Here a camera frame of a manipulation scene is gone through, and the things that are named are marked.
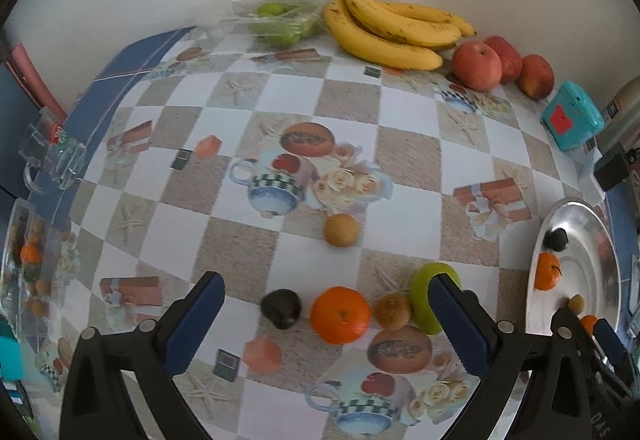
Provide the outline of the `orange tangerine on plate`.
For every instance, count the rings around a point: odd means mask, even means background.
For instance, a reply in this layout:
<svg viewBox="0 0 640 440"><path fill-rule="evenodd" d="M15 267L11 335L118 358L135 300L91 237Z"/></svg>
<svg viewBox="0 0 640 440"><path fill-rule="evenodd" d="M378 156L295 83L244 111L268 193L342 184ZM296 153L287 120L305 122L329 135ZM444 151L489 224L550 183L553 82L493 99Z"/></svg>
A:
<svg viewBox="0 0 640 440"><path fill-rule="evenodd" d="M562 278L560 260L552 252L541 252L535 272L534 287L536 290L548 292L553 290Z"/></svg>

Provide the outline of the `red apple middle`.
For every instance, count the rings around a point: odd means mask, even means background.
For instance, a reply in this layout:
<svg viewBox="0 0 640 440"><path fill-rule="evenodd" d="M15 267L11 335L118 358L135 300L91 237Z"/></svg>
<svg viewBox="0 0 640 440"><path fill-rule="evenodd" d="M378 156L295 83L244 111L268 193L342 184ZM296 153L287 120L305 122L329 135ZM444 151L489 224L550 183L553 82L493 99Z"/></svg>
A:
<svg viewBox="0 0 640 440"><path fill-rule="evenodd" d="M502 74L500 82L510 84L515 82L521 75L523 69L523 59L510 42L500 36L490 36L484 40L484 44L494 50L500 59Z"/></svg>

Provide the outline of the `dark plum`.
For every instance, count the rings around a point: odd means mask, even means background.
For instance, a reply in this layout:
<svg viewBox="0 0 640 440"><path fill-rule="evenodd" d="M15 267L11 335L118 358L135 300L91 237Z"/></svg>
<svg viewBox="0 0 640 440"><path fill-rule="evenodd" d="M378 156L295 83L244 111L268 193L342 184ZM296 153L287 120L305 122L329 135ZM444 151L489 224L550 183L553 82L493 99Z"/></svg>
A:
<svg viewBox="0 0 640 440"><path fill-rule="evenodd" d="M542 244L544 244L546 249L552 250L552 252L562 252L567 248L568 235L563 228L549 230L544 234Z"/></svg>
<svg viewBox="0 0 640 440"><path fill-rule="evenodd" d="M295 292L280 288L262 298L260 312L278 330L288 330L298 321L302 303Z"/></svg>

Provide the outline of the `clear glass mug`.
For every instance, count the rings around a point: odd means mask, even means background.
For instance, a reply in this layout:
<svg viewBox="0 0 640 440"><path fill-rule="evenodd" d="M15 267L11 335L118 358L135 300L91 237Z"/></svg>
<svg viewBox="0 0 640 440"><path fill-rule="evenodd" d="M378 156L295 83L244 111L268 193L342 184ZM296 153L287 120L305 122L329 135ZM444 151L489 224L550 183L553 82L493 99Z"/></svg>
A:
<svg viewBox="0 0 640 440"><path fill-rule="evenodd" d="M86 146L71 136L50 108L42 108L39 118L23 134L18 154L25 161L23 180L30 192L46 192L38 186L36 174L45 174L61 191L78 179L86 162Z"/></svg>

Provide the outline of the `black power adapter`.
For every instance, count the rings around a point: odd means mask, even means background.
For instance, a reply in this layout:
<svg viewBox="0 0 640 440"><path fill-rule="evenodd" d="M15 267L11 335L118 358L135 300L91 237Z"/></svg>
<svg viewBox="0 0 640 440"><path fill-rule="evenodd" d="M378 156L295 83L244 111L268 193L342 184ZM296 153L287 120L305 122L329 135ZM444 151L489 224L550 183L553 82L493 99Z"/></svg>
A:
<svg viewBox="0 0 640 440"><path fill-rule="evenodd" d="M631 173L627 153L620 143L615 143L594 166L594 178L603 192L608 192L626 180Z"/></svg>

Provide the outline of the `orange tangerine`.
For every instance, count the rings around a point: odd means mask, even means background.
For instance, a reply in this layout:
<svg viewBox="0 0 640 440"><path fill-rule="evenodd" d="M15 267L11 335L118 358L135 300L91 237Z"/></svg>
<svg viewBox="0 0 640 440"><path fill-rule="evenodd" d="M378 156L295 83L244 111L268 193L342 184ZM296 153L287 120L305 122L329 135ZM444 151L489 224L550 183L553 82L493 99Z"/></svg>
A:
<svg viewBox="0 0 640 440"><path fill-rule="evenodd" d="M597 324L598 318L592 314L587 314L580 319L580 324L589 336L593 335L594 326Z"/></svg>
<svg viewBox="0 0 640 440"><path fill-rule="evenodd" d="M334 286L320 294L311 306L309 323L330 345L356 342L368 329L371 308L356 290Z"/></svg>
<svg viewBox="0 0 640 440"><path fill-rule="evenodd" d="M560 260L552 252L541 252L535 272L534 287L536 290L548 292L553 290L562 278Z"/></svg>

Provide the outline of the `small brown fruit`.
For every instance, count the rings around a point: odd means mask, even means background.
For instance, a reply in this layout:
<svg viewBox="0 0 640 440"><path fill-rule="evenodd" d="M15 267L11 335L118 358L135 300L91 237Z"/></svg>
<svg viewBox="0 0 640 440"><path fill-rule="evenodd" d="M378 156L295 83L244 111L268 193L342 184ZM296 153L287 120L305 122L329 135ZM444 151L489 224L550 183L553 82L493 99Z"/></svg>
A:
<svg viewBox="0 0 640 440"><path fill-rule="evenodd" d="M357 220L346 214L326 218L323 226L324 239L334 247L350 247L356 243L360 233Z"/></svg>

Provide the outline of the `silver metal plate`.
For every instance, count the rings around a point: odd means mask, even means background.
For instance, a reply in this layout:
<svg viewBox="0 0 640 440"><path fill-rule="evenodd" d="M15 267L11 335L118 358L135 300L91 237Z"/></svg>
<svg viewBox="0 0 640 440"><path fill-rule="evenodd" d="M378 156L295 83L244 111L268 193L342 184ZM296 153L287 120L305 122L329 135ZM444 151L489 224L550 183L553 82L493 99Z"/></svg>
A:
<svg viewBox="0 0 640 440"><path fill-rule="evenodd" d="M566 247L555 254L562 276L551 290L537 290L538 258L547 250L544 238L558 229L567 234ZM549 335L554 312L575 295L585 299L585 314L605 319L612 327L620 322L620 267L610 234L589 204L569 197L552 206L538 232L528 275L526 332Z"/></svg>

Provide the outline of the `clear plastic fruit container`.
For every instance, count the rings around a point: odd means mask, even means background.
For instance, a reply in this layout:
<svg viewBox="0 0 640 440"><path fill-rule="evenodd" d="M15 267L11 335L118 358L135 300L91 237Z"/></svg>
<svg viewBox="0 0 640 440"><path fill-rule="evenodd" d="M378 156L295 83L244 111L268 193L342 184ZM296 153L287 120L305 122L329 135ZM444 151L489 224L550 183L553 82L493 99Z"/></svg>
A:
<svg viewBox="0 0 640 440"><path fill-rule="evenodd" d="M51 320L79 273L76 244L70 222L58 230L27 200L14 202L1 252L1 314L34 351L52 336Z"/></svg>

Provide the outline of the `dark plum on plate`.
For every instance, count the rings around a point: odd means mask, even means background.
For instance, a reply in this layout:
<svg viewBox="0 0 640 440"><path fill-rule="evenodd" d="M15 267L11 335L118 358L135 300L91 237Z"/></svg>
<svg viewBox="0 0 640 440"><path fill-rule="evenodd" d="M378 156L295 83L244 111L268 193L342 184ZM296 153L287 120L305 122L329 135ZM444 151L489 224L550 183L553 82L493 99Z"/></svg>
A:
<svg viewBox="0 0 640 440"><path fill-rule="evenodd" d="M562 252L567 248L568 235L563 228L549 230L544 234L542 244L544 244L546 249L552 250L552 252Z"/></svg>

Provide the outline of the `red apple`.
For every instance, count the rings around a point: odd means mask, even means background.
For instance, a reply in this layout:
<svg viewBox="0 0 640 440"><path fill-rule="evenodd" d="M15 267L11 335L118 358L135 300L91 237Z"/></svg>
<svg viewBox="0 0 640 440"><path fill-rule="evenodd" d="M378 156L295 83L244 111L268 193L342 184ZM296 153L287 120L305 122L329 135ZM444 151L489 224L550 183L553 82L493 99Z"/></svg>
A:
<svg viewBox="0 0 640 440"><path fill-rule="evenodd" d="M523 59L516 85L529 99L545 99L554 87L554 73L548 61L539 54L530 54Z"/></svg>
<svg viewBox="0 0 640 440"><path fill-rule="evenodd" d="M468 88L486 92L500 84L502 64L487 44L470 41L454 52L452 72Z"/></svg>
<svg viewBox="0 0 640 440"><path fill-rule="evenodd" d="M494 50L500 59L502 74L500 82L510 84L515 82L521 75L523 69L523 59L510 42L500 36L490 36L484 40L484 44Z"/></svg>

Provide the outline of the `red apple left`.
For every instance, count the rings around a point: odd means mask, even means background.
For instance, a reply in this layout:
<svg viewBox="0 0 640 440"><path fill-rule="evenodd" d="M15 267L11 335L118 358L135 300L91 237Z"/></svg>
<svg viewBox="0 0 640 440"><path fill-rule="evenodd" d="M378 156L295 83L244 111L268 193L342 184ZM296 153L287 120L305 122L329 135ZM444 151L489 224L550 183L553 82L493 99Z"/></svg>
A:
<svg viewBox="0 0 640 440"><path fill-rule="evenodd" d="M486 92L500 84L502 64L487 44L470 41L454 52L452 72L468 88Z"/></svg>

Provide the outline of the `teal plastic box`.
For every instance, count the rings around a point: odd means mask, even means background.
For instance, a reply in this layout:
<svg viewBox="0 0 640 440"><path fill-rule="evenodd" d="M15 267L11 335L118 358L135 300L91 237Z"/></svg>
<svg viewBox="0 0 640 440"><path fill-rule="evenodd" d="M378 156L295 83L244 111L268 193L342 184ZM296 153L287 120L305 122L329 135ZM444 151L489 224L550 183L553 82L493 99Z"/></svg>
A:
<svg viewBox="0 0 640 440"><path fill-rule="evenodd" d="M590 95L574 82L563 82L541 115L541 121L563 152L580 148L603 130L605 122Z"/></svg>

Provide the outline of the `pink rolled object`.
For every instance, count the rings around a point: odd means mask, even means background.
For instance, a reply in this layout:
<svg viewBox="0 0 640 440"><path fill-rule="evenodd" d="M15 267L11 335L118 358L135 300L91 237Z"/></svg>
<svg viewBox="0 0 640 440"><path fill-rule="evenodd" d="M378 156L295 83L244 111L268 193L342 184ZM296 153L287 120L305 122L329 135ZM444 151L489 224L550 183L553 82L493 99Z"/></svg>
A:
<svg viewBox="0 0 640 440"><path fill-rule="evenodd" d="M21 79L29 94L35 99L40 108L48 108L61 121L67 118L67 113L55 99L47 85L37 72L24 44L16 44L10 52L11 62L17 77Z"/></svg>

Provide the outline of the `brown round fruit by mango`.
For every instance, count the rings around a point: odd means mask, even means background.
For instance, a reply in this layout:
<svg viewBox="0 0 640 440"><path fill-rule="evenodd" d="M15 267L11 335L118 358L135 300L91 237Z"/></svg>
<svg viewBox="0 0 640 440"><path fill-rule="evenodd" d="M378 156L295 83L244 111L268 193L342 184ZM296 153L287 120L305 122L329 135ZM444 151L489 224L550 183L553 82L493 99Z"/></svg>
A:
<svg viewBox="0 0 640 440"><path fill-rule="evenodd" d="M411 304L402 293L388 294L373 307L373 316L383 330L400 330L411 319Z"/></svg>

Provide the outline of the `brown round fruit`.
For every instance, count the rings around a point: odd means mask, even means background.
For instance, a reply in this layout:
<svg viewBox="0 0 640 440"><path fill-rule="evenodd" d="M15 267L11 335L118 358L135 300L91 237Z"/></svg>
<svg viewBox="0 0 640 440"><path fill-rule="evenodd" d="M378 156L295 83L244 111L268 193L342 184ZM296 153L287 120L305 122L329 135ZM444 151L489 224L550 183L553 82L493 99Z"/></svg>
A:
<svg viewBox="0 0 640 440"><path fill-rule="evenodd" d="M411 304L402 293L388 294L373 307L373 316L383 330L400 330L411 319Z"/></svg>
<svg viewBox="0 0 640 440"><path fill-rule="evenodd" d="M567 307L575 316L580 316L586 306L585 298L581 294L576 294L568 300Z"/></svg>

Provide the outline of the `clear box of green fruit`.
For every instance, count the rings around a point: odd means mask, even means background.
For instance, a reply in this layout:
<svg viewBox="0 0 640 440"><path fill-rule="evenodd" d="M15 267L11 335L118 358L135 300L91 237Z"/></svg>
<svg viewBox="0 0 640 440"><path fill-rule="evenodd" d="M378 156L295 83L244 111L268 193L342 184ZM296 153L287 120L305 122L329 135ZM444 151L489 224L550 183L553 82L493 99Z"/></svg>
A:
<svg viewBox="0 0 640 440"><path fill-rule="evenodd" d="M217 27L251 36L260 46L288 49L308 39L321 22L320 0L231 0Z"/></svg>

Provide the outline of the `yellow banana bunch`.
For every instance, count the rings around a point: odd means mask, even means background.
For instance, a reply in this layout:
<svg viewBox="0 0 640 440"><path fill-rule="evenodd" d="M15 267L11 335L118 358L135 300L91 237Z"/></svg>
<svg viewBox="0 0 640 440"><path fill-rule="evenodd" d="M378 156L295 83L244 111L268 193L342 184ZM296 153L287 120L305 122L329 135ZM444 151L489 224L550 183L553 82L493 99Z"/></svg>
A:
<svg viewBox="0 0 640 440"><path fill-rule="evenodd" d="M437 70L440 52L476 30L448 11L380 0L332 0L323 19L338 45L356 58L398 70Z"/></svg>

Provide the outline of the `red apple right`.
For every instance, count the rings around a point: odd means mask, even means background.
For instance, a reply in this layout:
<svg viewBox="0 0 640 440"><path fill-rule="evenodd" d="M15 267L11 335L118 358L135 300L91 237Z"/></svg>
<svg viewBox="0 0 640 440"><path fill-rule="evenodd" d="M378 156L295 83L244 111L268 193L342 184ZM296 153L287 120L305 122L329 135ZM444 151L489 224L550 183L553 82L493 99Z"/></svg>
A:
<svg viewBox="0 0 640 440"><path fill-rule="evenodd" d="M545 99L554 87L554 73L548 61L539 54L530 54L523 59L516 85L529 99Z"/></svg>

